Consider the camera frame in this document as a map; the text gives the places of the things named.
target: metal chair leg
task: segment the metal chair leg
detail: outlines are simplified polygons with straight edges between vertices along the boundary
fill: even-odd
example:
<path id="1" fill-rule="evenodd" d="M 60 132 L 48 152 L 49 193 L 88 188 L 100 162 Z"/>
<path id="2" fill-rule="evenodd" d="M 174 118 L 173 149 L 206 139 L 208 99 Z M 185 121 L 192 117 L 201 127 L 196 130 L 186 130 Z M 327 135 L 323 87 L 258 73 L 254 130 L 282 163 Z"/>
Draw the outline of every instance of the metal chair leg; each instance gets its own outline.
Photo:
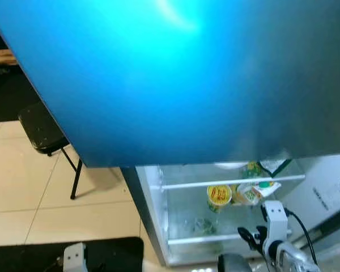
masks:
<path id="1" fill-rule="evenodd" d="M 81 169 L 82 169 L 82 160 L 79 159 L 78 160 L 78 166 L 77 166 L 77 169 L 75 171 L 75 178 L 74 178 L 72 193 L 70 195 L 70 199 L 72 199 L 72 200 L 75 199 L 75 192 L 77 190 L 77 185 L 78 185 L 78 180 L 79 180 L 79 175 L 80 175 Z"/>

